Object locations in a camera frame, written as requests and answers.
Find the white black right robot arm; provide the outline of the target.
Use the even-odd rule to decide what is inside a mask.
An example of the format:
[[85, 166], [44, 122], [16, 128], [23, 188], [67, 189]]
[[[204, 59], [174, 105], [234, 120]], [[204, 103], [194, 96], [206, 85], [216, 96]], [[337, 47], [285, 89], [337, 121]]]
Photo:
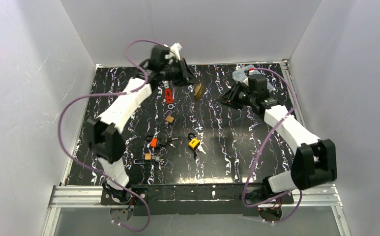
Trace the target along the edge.
[[263, 180], [261, 196], [305, 190], [335, 181], [335, 144], [330, 139], [322, 140], [301, 125], [278, 99], [271, 97], [267, 84], [265, 75], [252, 74], [245, 82], [235, 82], [218, 99], [219, 103], [233, 109], [249, 106], [266, 124], [275, 128], [294, 153], [290, 171]]

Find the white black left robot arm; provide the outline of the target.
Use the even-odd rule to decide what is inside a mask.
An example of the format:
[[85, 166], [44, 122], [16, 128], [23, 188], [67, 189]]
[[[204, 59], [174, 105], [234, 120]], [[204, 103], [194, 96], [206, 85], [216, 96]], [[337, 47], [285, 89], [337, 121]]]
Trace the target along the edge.
[[139, 72], [129, 79], [125, 92], [97, 118], [89, 118], [91, 127], [89, 148], [96, 154], [107, 175], [111, 188], [121, 191], [129, 183], [122, 156], [126, 150], [122, 132], [133, 113], [165, 81], [177, 87], [195, 85], [198, 81], [179, 52], [182, 46], [174, 43], [171, 47], [155, 45], [150, 58], [143, 61], [145, 72]]

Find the yellow padlock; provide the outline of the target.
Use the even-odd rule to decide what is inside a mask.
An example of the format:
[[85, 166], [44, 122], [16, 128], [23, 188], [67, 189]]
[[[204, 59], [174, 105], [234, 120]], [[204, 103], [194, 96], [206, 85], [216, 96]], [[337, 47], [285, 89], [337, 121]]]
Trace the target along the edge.
[[200, 140], [197, 138], [196, 134], [192, 133], [192, 132], [188, 133], [187, 137], [189, 139], [188, 146], [193, 151], [195, 151], [199, 147], [199, 145], [200, 145]]

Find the large brass padlock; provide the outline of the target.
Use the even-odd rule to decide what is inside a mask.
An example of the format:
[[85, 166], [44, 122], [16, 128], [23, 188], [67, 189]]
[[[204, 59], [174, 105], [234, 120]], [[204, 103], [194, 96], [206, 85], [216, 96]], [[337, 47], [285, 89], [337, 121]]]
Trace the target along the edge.
[[194, 99], [195, 101], [199, 101], [204, 94], [203, 84], [200, 82], [194, 86]]

